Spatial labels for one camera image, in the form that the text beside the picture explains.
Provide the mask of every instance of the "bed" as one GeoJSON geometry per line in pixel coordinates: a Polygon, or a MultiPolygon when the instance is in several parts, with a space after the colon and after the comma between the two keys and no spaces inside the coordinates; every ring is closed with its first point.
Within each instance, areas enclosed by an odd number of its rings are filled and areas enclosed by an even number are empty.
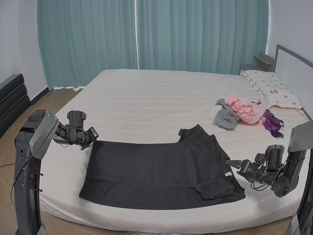
{"type": "MultiPolygon", "coordinates": [[[[251,101],[260,99],[243,76],[165,70],[105,70],[56,115],[65,124],[68,123],[67,112],[84,111],[87,114],[85,129],[95,127],[99,140],[128,143],[177,142],[181,128],[189,129],[200,124],[209,135],[216,136],[231,159],[253,161],[257,153],[264,153],[268,145],[277,143],[285,146],[284,161],[291,129],[308,120],[305,113],[296,109],[270,108],[285,123],[281,129],[284,139],[275,139],[257,123],[240,122],[234,131],[226,131],[212,124],[209,110],[216,100],[230,93],[251,101]]],[[[43,190],[40,193],[41,209],[89,226],[150,233],[217,233],[289,217],[299,206],[309,162],[305,159],[303,163],[297,188],[283,198],[276,197],[269,188],[261,192],[250,189],[250,183],[233,169],[238,182],[245,188],[246,198],[243,200],[185,210],[135,210],[102,206],[79,198],[90,151],[91,148],[81,151],[77,146],[62,148],[54,142],[50,144],[41,165],[44,174],[40,181],[43,190]]]]}

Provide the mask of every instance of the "pillow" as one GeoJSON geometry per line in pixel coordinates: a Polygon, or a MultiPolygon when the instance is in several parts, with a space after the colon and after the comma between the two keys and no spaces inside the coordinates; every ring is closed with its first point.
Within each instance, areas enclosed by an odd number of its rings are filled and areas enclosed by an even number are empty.
{"type": "Polygon", "coordinates": [[[296,109],[303,107],[300,99],[283,84],[275,73],[246,70],[240,74],[252,84],[261,98],[267,102],[268,107],[273,105],[296,109]]]}

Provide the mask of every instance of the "black cloth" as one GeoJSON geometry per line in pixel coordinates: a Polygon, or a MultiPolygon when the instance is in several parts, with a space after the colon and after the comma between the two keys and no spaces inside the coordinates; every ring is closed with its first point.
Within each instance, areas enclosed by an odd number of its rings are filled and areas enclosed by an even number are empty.
{"type": "Polygon", "coordinates": [[[177,143],[95,141],[79,197],[148,210],[190,209],[245,198],[214,135],[200,125],[181,129],[179,135],[177,143]]]}

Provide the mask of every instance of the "gray towel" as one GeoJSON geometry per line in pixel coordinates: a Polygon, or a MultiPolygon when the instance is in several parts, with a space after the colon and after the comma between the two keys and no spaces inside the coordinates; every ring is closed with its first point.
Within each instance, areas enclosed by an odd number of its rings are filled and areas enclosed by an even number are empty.
{"type": "Polygon", "coordinates": [[[220,126],[227,131],[233,131],[236,129],[239,117],[235,113],[234,109],[225,104],[225,100],[223,98],[217,100],[216,105],[221,105],[222,109],[217,112],[213,124],[220,126]]]}

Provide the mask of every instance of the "purple garment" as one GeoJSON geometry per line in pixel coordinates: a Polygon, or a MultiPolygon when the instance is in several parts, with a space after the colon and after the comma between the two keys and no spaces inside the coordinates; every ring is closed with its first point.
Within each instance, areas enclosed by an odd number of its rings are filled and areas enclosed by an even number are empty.
{"type": "Polygon", "coordinates": [[[277,132],[281,127],[284,127],[284,122],[277,119],[269,110],[266,110],[263,116],[267,117],[265,123],[263,123],[265,129],[277,132]]]}

